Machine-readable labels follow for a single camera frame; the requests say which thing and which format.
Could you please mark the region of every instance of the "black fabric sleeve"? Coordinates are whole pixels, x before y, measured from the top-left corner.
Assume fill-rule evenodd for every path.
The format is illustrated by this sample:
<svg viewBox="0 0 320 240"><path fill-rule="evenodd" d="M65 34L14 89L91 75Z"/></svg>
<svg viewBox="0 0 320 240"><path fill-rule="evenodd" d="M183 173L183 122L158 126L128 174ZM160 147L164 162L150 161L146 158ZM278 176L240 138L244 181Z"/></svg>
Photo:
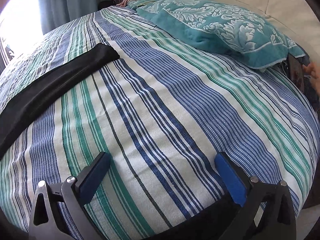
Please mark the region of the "black fabric sleeve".
<svg viewBox="0 0 320 240"><path fill-rule="evenodd" d="M15 95L0 114L0 160L19 135L58 98L105 64L119 58L111 46L99 43L50 70Z"/></svg>

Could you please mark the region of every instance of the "bedspread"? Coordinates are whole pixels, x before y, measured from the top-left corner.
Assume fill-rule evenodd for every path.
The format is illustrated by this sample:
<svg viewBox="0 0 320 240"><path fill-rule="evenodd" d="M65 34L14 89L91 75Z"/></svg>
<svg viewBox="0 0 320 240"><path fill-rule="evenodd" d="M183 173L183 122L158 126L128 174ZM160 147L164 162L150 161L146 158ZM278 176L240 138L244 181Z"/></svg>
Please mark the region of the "bedspread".
<svg viewBox="0 0 320 240"><path fill-rule="evenodd" d="M306 98L282 74L194 49L130 9L109 7L45 35L1 74L0 112L99 42L120 59L52 104L0 162L0 207L11 223L28 230L37 183L76 176L101 151L112 155L111 168L85 208L108 239L160 233L220 199L220 151L249 176L286 180L299 213L320 143Z"/></svg>

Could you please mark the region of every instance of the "pillowcase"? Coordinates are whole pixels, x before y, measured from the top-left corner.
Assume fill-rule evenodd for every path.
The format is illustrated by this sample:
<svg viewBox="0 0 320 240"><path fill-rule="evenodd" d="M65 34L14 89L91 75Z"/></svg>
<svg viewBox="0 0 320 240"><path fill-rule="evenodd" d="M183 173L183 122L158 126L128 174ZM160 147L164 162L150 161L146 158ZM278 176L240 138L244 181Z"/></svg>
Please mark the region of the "pillowcase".
<svg viewBox="0 0 320 240"><path fill-rule="evenodd" d="M148 5L149 3L154 3L160 0L130 0L128 2L128 7L131 8L132 10L137 10L137 8Z"/></svg>
<svg viewBox="0 0 320 240"><path fill-rule="evenodd" d="M196 49L229 55L253 69L305 53L263 17L209 0L160 0L137 13Z"/></svg>

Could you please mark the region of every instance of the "silver screw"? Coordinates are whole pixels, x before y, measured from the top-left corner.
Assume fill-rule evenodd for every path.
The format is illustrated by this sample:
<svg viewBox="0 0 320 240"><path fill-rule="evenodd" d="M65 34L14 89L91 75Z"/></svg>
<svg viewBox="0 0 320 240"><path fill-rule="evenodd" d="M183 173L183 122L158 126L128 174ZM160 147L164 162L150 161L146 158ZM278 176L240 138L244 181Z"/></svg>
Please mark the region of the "silver screw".
<svg viewBox="0 0 320 240"><path fill-rule="evenodd" d="M287 182L286 182L285 180L281 179L280 185L285 187L285 186L287 186L288 184L287 184Z"/></svg>
<svg viewBox="0 0 320 240"><path fill-rule="evenodd" d="M67 178L67 182L68 183L72 183L72 182L74 182L75 181L75 177L69 177L69 178Z"/></svg>
<svg viewBox="0 0 320 240"><path fill-rule="evenodd" d="M257 183L259 181L259 179L256 176L252 176L250 177L251 182L253 183Z"/></svg>
<svg viewBox="0 0 320 240"><path fill-rule="evenodd" d="M43 187L44 185L45 185L45 181L44 180L39 181L38 187Z"/></svg>

